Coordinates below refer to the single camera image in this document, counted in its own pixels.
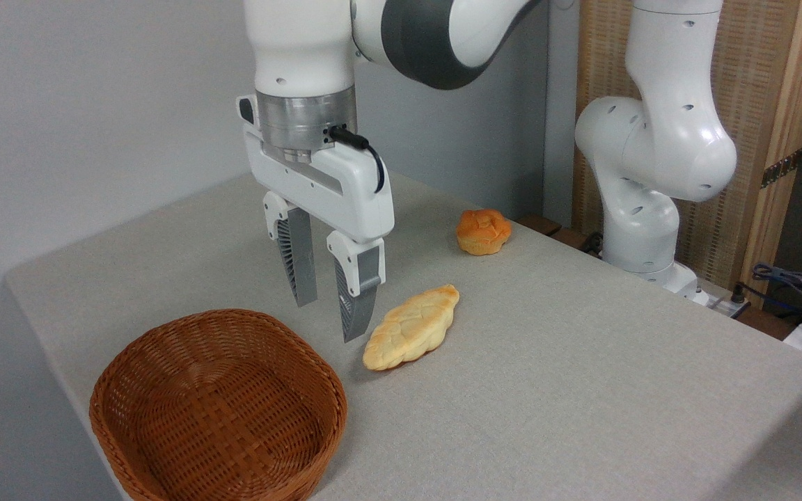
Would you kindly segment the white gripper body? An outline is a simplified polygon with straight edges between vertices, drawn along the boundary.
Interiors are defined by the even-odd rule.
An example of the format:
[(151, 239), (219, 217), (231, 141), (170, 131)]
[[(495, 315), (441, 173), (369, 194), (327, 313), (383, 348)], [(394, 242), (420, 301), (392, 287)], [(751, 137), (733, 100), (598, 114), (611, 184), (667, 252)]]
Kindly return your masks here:
[(337, 141), (356, 133), (356, 96), (239, 96), (249, 165), (259, 184), (365, 244), (394, 225), (391, 184), (371, 152)]

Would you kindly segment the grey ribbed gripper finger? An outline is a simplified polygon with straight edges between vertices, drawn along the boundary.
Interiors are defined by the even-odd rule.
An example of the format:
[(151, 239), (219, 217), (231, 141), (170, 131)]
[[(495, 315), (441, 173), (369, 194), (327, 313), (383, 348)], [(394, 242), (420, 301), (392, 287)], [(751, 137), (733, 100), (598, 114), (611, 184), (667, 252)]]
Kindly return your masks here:
[(269, 238), (277, 243), (293, 298), (299, 307), (317, 299), (310, 215), (268, 191), (263, 199)]
[(359, 244), (334, 230), (327, 243), (335, 265), (343, 338), (350, 342), (366, 333), (377, 289), (385, 282), (384, 241), (379, 238)]

